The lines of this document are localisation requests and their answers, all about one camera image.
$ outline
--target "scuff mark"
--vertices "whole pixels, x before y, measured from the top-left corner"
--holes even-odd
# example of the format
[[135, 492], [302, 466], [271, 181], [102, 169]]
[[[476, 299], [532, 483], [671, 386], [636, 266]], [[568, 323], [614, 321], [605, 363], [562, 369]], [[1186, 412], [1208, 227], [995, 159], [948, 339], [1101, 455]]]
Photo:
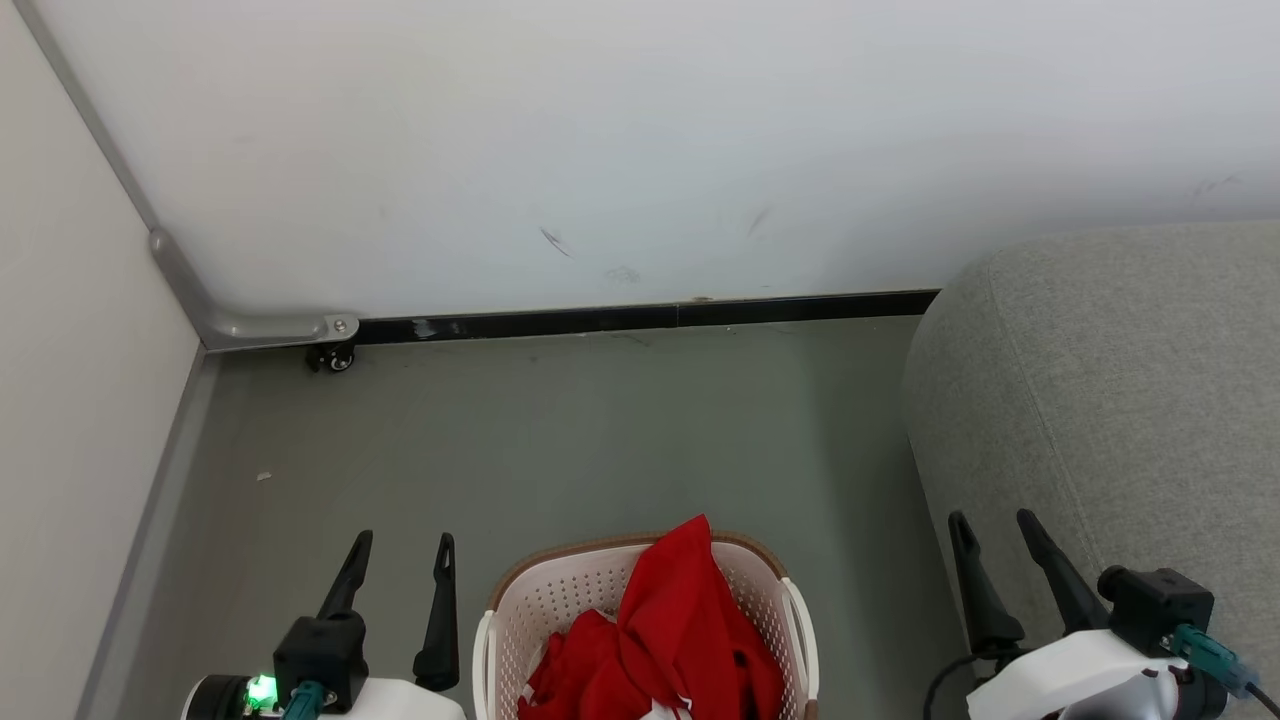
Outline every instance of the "scuff mark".
[[417, 340], [426, 340], [440, 331], [431, 327], [431, 320], [425, 318], [419, 318], [413, 320], [413, 337]]
[[617, 284], [636, 284], [640, 282], [640, 273], [627, 268], [626, 265], [620, 265], [612, 270], [604, 273], [605, 278]]
[[543, 231], [543, 237], [545, 237], [547, 242], [552, 243], [552, 247], [559, 251], [561, 255], [568, 258], [570, 260], [573, 259], [573, 256], [568, 254], [568, 250], [564, 250], [564, 243], [561, 241], [561, 238], [547, 232], [547, 228], [538, 228], [538, 229]]
[[645, 346], [645, 347], [649, 347], [649, 343], [648, 343], [648, 342], [645, 342], [645, 341], [643, 341], [643, 340], [637, 338], [637, 337], [636, 337], [636, 336], [634, 336], [634, 334], [614, 334], [614, 336], [609, 336], [609, 337], [617, 337], [617, 338], [625, 338], [625, 340], [630, 340], [631, 342], [637, 342], [637, 343], [640, 343], [640, 345], [643, 345], [643, 346]]
[[1202, 179], [1198, 183], [1196, 183], [1196, 187], [1193, 187], [1190, 191], [1190, 204], [1196, 205], [1196, 202], [1198, 202], [1202, 197], [1228, 184], [1244, 184], [1244, 181], [1240, 179], [1240, 176], [1235, 173], [1226, 176], [1220, 181]]
[[755, 215], [755, 219], [751, 220], [751, 227], [746, 228], [746, 236], [751, 237], [753, 234], [755, 234], [755, 229], [760, 227], [760, 223], [763, 223], [765, 220], [765, 218], [769, 217], [769, 213], [772, 213], [772, 211], [773, 211], [773, 206], [772, 205], [769, 205], [764, 210], [760, 210], [759, 214]]

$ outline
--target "white wall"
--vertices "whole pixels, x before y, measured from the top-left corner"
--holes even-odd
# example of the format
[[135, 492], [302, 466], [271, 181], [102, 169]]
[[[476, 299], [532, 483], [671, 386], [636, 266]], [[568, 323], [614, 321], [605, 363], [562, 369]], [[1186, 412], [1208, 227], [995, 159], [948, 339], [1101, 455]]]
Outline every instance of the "white wall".
[[72, 717], [197, 340], [146, 228], [0, 3], [0, 698]]
[[248, 309], [913, 288], [1039, 232], [1280, 215], [1275, 0], [38, 5]]

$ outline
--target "gray sofa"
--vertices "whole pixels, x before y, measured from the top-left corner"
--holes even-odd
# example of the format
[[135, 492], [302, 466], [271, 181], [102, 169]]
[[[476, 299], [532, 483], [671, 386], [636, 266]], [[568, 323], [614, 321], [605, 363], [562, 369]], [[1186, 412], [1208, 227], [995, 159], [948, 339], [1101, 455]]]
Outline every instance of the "gray sofa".
[[961, 509], [1025, 646], [1062, 629], [1019, 507], [1091, 583], [1121, 564], [1210, 588], [1211, 634], [1280, 693], [1280, 223], [1002, 250], [929, 307], [904, 382], [948, 570]]

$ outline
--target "green led light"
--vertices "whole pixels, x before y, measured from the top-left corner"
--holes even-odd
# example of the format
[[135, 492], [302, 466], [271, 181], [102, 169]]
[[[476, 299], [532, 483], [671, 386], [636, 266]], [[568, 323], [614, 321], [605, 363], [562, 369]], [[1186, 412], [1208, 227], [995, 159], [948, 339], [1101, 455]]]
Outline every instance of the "green led light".
[[275, 707], [275, 701], [279, 700], [275, 694], [275, 678], [270, 675], [259, 675], [248, 682], [248, 688], [244, 691], [244, 698], [248, 701], [250, 707], [255, 710], [271, 710]]

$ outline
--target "baseboard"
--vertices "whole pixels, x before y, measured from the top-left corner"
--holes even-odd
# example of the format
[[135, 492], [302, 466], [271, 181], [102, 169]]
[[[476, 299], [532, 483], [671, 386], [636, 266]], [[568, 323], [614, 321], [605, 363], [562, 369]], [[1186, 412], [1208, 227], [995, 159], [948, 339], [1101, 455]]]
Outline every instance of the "baseboard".
[[535, 313], [370, 319], [360, 322], [360, 332], [356, 333], [355, 342], [356, 345], [390, 345], [447, 340], [641, 331], [650, 328], [922, 315], [937, 295], [937, 290], [913, 290], [863, 295], [543, 310]]

